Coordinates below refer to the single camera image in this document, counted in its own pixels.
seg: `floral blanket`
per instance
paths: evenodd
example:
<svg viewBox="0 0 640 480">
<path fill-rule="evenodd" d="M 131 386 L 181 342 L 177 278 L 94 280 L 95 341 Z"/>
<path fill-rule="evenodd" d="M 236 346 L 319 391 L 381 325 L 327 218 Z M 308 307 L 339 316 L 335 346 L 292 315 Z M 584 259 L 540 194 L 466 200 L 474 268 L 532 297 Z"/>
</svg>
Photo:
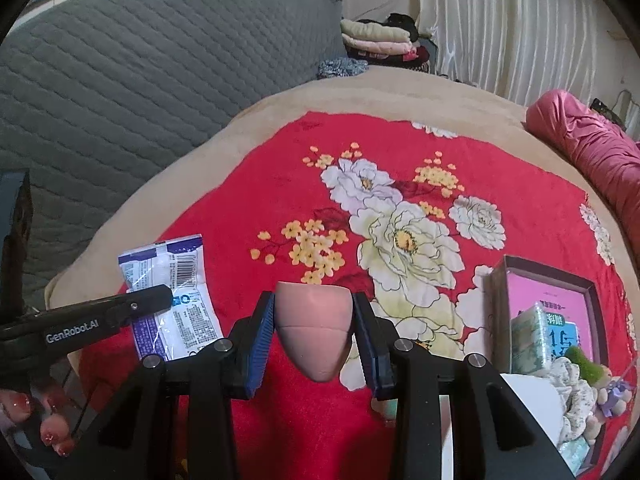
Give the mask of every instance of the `floral blanket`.
<svg viewBox="0 0 640 480">
<path fill-rule="evenodd" d="M 490 356 L 482 277 L 514 254 L 593 280 L 609 367 L 619 374 L 635 355 L 609 234 L 585 193 L 453 132 L 308 113 L 249 153 L 162 239 L 195 233 L 225 333 L 277 281 L 325 283 L 366 292 L 378 316 L 431 352 Z M 117 386 L 136 362 L 125 330 L 84 351 L 81 377 L 88 389 L 100 380 Z M 628 422 L 627 413 L 607 424 L 585 479 L 599 476 Z M 315 384 L 276 339 L 263 386 L 234 404 L 234 423 L 244 479 L 388 476 L 394 430 L 370 408 L 355 345 L 339 378 Z"/>
</svg>

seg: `stack of folded clothes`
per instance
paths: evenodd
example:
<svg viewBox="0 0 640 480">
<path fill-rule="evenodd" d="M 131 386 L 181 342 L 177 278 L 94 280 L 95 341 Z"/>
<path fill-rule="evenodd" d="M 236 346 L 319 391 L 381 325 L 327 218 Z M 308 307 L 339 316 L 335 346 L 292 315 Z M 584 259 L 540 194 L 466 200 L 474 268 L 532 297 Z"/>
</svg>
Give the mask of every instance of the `stack of folded clothes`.
<svg viewBox="0 0 640 480">
<path fill-rule="evenodd" d="M 418 29 L 410 16 L 394 13 L 383 23 L 342 20 L 340 26 L 349 57 L 369 64 L 429 71 L 429 53 L 420 46 Z"/>
</svg>

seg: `pink folded blanket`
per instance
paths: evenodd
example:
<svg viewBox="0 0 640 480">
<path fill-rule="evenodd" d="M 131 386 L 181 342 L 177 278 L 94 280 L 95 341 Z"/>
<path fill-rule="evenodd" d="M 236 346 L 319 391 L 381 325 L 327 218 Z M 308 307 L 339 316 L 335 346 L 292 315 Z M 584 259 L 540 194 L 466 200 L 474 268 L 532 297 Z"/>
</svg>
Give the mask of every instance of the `pink folded blanket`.
<svg viewBox="0 0 640 480">
<path fill-rule="evenodd" d="M 415 47 L 410 41 L 402 43 L 393 43 L 391 41 L 365 41 L 356 40 L 347 34 L 342 34 L 342 40 L 347 46 L 357 48 L 359 50 L 365 50 L 366 52 L 373 52 L 375 54 L 389 54 L 390 56 L 404 55 L 410 52 L 415 52 Z"/>
<path fill-rule="evenodd" d="M 527 130 L 564 153 L 615 210 L 640 267 L 640 149 L 616 124 L 564 90 L 527 110 Z"/>
</svg>

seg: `beige bed sheet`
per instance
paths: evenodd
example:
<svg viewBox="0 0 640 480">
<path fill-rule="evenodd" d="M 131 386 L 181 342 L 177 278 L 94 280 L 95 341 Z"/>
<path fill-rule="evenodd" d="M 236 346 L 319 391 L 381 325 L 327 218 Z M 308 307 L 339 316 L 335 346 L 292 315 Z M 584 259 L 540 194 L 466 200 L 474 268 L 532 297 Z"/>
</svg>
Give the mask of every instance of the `beige bed sheet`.
<svg viewBox="0 0 640 480">
<path fill-rule="evenodd" d="M 84 253 L 47 285 L 47 307 L 116 294 L 123 281 L 117 265 L 121 252 L 156 241 L 193 202 L 219 186 L 247 153 L 310 110 L 411 120 L 487 140 L 585 190 L 609 230 L 616 269 L 634 317 L 640 319 L 638 277 L 615 216 L 571 164 L 524 130 L 525 108 L 441 77 L 379 66 L 356 77 L 307 83 L 239 114 L 223 131 L 127 200 Z M 79 355 L 71 355 L 70 360 L 77 370 Z"/>
</svg>

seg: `green fuzzy toy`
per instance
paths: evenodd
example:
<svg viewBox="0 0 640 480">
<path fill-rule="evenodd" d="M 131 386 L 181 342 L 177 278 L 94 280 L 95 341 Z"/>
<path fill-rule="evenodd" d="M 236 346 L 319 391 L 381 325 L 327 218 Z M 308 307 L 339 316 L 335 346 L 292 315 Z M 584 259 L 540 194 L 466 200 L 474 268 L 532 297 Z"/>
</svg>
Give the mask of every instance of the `green fuzzy toy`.
<svg viewBox="0 0 640 480">
<path fill-rule="evenodd" d="M 569 346 L 564 357 L 580 367 L 580 378 L 587 381 L 589 386 L 593 386 L 604 376 L 605 371 L 602 366 L 589 361 L 579 346 Z"/>
</svg>

